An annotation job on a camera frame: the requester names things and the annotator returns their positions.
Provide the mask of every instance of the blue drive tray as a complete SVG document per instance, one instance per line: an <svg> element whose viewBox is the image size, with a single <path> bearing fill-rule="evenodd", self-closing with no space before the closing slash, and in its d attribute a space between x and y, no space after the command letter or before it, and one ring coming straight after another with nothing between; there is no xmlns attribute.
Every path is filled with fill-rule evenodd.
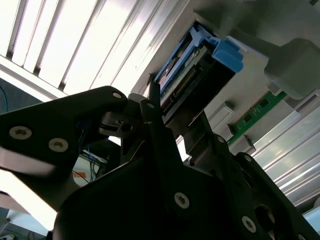
<svg viewBox="0 0 320 240"><path fill-rule="evenodd" d="M212 53L212 57L234 71L235 73L240 72L244 64L242 63L243 55L239 53L239 47L235 45L228 39L222 40L219 37L209 33L203 26L199 23L195 23L189 30L190 36L192 37L191 42L186 47L185 51L179 58L179 60L175 63L173 68L167 74L165 80L160 85L160 92L163 93L164 89L169 85L169 83L175 78L176 74L179 72L180 68L185 64L188 60L189 56L192 54L193 50L203 42L207 41L212 47L214 51ZM173 53L167 60L167 62L163 65L161 70L157 73L154 78L154 82L159 82L160 76L166 70L168 64L172 61L172 59L177 55L182 44L185 42L185 38L176 46Z"/></svg>

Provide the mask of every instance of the mounting hole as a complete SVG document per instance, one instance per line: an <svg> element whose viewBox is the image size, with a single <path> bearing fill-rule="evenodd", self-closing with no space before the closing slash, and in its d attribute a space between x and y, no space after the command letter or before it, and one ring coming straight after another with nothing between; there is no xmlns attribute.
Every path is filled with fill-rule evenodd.
<svg viewBox="0 0 320 240"><path fill-rule="evenodd" d="M122 125L122 127L121 127L121 131L122 132L129 132L129 131L131 131L132 130L132 125L131 124L129 124L129 123L125 123L125 124L123 124Z"/></svg>
<svg viewBox="0 0 320 240"><path fill-rule="evenodd" d="M245 158L245 160L247 160L248 162L250 162L250 163L252 162L251 157L249 157L248 155L245 155L244 158Z"/></svg>
<svg viewBox="0 0 320 240"><path fill-rule="evenodd" d="M257 231L255 223L247 216L243 216L241 218L243 225L246 229L248 229L251 233L255 233Z"/></svg>
<svg viewBox="0 0 320 240"><path fill-rule="evenodd" d="M175 193L174 201L182 209L187 209L190 206L189 199L182 192L176 192Z"/></svg>
<svg viewBox="0 0 320 240"><path fill-rule="evenodd" d="M150 107L150 108L152 108L152 109L154 109L155 108L155 106L153 106L151 103L147 103L147 105L148 105L148 107Z"/></svg>
<svg viewBox="0 0 320 240"><path fill-rule="evenodd" d="M49 141L48 147L53 152L64 153L65 151L67 151L69 144L63 138L56 137Z"/></svg>
<svg viewBox="0 0 320 240"><path fill-rule="evenodd" d="M298 234L298 238L299 238L299 240L306 240L306 238L304 236L302 236L301 234Z"/></svg>
<svg viewBox="0 0 320 240"><path fill-rule="evenodd" d="M220 137L220 136L218 136L218 140L219 140L219 142L221 142L221 143L224 143L224 142L225 142L225 140L224 140L222 137Z"/></svg>
<svg viewBox="0 0 320 240"><path fill-rule="evenodd" d="M117 99L120 99L120 98L121 98L121 95L120 95L119 93L117 93L117 92L112 93L112 95L113 95L114 97L116 97Z"/></svg>
<svg viewBox="0 0 320 240"><path fill-rule="evenodd" d="M9 130L9 135L13 139L26 140L31 137L32 131L26 126L14 126Z"/></svg>

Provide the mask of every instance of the blue cable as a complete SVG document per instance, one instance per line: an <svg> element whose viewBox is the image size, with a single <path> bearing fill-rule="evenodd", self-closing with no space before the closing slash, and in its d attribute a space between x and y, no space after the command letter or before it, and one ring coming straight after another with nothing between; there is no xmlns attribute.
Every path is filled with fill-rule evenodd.
<svg viewBox="0 0 320 240"><path fill-rule="evenodd" d="M93 167L95 167L95 165L93 164L93 167L92 167L92 163L94 162L94 158L93 158L92 155L91 155L89 146L87 147L87 151L88 151L88 153L89 153L90 183L91 183L91 182L94 180L93 174L95 173L95 170L93 169Z"/></svg>
<svg viewBox="0 0 320 240"><path fill-rule="evenodd" d="M4 96L4 106L5 106L5 113L6 113L8 112L8 98L5 90L1 86L0 86L0 91L3 93L3 96Z"/></svg>

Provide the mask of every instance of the orange label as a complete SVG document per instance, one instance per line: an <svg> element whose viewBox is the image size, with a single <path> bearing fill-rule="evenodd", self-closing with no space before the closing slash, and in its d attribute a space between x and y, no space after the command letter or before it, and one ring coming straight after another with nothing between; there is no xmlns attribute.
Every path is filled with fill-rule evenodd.
<svg viewBox="0 0 320 240"><path fill-rule="evenodd" d="M73 171L73 176L75 178L84 178L84 179L87 177L85 172L74 172L74 171Z"/></svg>

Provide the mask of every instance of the green circuit board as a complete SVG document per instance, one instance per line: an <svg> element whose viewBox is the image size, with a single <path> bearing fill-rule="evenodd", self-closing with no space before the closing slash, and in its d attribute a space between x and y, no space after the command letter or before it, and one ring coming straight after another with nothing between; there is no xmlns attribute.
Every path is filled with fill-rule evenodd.
<svg viewBox="0 0 320 240"><path fill-rule="evenodd" d="M228 145L234 143L267 112L284 99L285 96L287 96L285 92L281 92L278 96L273 95L270 91L265 94L238 121L230 126L234 136L228 141Z"/></svg>

